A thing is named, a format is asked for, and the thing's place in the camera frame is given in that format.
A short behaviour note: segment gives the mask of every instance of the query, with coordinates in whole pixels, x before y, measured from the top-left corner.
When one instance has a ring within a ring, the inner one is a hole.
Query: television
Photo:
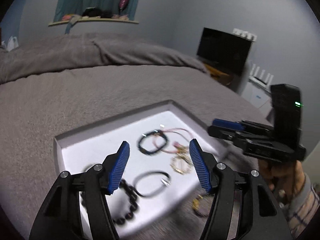
[[[230,33],[204,28],[197,55],[216,69],[241,76],[251,43]]]

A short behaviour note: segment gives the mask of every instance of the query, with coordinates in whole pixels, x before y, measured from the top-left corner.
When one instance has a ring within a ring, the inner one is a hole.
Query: bed
[[[201,62],[152,41],[86,33],[0,52],[0,205],[26,239],[57,175],[53,137],[107,117],[172,99],[210,124],[213,118],[267,123],[258,109],[214,81]],[[241,171],[255,160],[230,148]],[[131,239],[198,239],[205,219],[192,198]]]

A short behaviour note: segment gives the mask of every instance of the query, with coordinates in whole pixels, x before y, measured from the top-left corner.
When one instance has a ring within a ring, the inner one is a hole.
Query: blue gripper pad
[[[127,165],[130,156],[130,145],[126,141],[123,141],[119,150],[116,153],[117,159],[109,174],[108,191],[110,194],[119,187],[124,169]]]
[[[196,139],[190,141],[189,152],[193,165],[196,169],[201,187],[205,189],[207,193],[209,193],[212,189],[210,183],[210,173],[208,171],[208,167],[205,165],[201,157],[202,149],[200,148]]]
[[[230,130],[243,131],[244,127],[237,122],[230,122],[222,119],[214,119],[212,125]]]

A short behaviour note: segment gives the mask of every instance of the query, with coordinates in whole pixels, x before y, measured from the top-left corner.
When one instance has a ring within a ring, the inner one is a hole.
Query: sleeve
[[[314,191],[307,174],[302,191],[284,210],[291,234],[297,238],[307,227],[319,208],[319,196]]]

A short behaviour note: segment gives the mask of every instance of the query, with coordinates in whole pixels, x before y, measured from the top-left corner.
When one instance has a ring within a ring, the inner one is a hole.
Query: human hand
[[[275,189],[272,180],[279,179],[277,186],[283,189],[289,201],[299,194],[305,183],[305,175],[302,169],[301,162],[285,163],[280,165],[270,166],[268,162],[258,160],[259,172],[269,185],[270,190]]]

